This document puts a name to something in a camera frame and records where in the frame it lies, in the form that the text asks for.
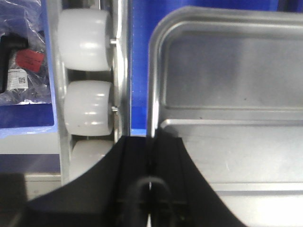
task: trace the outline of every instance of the stainless steel tray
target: stainless steel tray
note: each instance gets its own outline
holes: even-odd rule
[[[182,8],[149,54],[148,136],[182,137],[249,226],[303,226],[303,15]]]

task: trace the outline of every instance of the blue panel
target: blue panel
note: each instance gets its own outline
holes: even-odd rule
[[[0,107],[0,128],[53,125],[52,104],[10,105]]]
[[[59,173],[59,155],[0,155],[0,173]]]
[[[302,8],[303,0],[295,8]],[[148,43],[157,23],[183,6],[277,11],[278,0],[132,0],[132,129],[146,129]]]

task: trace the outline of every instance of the barcode label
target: barcode label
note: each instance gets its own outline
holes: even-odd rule
[[[26,84],[25,77],[18,77],[19,84]]]
[[[8,71],[8,88],[7,90],[14,89],[27,89],[27,72],[23,69],[15,69]]]

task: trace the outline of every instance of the metal frame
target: metal frame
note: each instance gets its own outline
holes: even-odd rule
[[[73,139],[67,132],[63,118],[63,104],[66,88],[69,83],[67,70],[61,60],[57,24],[62,11],[62,1],[46,1],[47,29],[50,36],[49,51],[53,60],[55,99],[57,107],[58,132],[60,140],[60,165],[62,184],[69,181],[69,162],[72,151]],[[130,90],[128,71],[128,1],[112,0],[112,17],[114,25],[113,82],[114,106],[118,111],[114,113],[114,141],[117,142],[122,135],[130,134]]]

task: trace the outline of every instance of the white wheel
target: white wheel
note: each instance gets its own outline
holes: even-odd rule
[[[106,136],[113,129],[111,83],[96,80],[70,83],[64,101],[67,131],[79,136]]]
[[[103,158],[113,146],[107,140],[78,141],[71,153],[70,181],[78,178]]]
[[[65,67],[106,71],[112,66],[112,20],[107,11],[67,9],[59,17],[58,43]]]

